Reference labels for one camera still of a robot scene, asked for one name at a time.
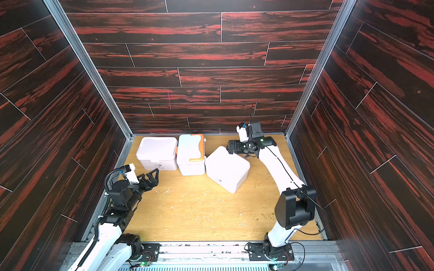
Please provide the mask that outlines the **white pink first aid box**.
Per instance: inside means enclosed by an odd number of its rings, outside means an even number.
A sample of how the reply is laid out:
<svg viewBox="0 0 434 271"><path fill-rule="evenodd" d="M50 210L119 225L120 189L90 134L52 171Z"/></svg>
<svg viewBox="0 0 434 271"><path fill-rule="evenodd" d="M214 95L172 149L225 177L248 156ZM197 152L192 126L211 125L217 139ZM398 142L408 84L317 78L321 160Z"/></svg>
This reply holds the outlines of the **white pink first aid box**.
<svg viewBox="0 0 434 271"><path fill-rule="evenodd" d="M246 180L250 163L237 154L230 154L224 146L219 146L205 160L209 178L234 194Z"/></svg>

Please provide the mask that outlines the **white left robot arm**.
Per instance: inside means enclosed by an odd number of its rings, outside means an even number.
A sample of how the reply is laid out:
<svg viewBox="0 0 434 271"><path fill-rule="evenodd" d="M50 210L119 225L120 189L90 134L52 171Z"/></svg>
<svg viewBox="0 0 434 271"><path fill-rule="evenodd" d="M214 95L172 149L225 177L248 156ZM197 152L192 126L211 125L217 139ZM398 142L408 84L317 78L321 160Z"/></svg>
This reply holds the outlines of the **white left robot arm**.
<svg viewBox="0 0 434 271"><path fill-rule="evenodd" d="M104 215L94 224L94 237L69 268L70 271L117 271L126 262L130 268L141 261L152 262L140 236L125 233L145 192L159 184L159 169L137 176L135 165L127 164L109 172L104 180L105 194L111 199Z"/></svg>

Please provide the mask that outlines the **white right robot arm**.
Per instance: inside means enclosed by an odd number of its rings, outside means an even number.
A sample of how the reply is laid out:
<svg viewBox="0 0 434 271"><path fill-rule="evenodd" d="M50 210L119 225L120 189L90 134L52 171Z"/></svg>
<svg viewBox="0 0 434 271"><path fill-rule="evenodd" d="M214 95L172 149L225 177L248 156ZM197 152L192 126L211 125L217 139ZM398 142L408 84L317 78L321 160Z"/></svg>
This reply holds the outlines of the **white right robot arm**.
<svg viewBox="0 0 434 271"><path fill-rule="evenodd" d="M230 154L257 157L269 170L278 187L280 196L275 206L276 224L263 240L265 255L270 259L277 258L295 232L314 220L316 190L295 175L272 137L246 142L231 140L227 150Z"/></svg>

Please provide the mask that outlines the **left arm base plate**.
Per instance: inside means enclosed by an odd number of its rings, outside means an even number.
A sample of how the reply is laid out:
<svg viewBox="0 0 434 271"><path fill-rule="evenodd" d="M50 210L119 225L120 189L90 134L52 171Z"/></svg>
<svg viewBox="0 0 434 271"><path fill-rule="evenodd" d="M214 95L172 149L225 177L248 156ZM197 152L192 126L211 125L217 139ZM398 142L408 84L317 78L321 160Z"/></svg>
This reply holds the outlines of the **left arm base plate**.
<svg viewBox="0 0 434 271"><path fill-rule="evenodd" d="M160 243L142 242L141 246L142 256L139 259L139 262L153 263L158 261L161 247Z"/></svg>

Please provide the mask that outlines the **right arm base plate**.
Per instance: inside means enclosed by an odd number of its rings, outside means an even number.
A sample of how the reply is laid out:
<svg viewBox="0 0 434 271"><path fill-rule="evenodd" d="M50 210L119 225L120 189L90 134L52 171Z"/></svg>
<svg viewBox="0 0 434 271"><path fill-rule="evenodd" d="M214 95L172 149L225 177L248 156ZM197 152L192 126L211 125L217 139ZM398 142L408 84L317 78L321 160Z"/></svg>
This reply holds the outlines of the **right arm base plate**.
<svg viewBox="0 0 434 271"><path fill-rule="evenodd" d="M265 242L248 242L244 246L250 261L294 261L292 246L272 247Z"/></svg>

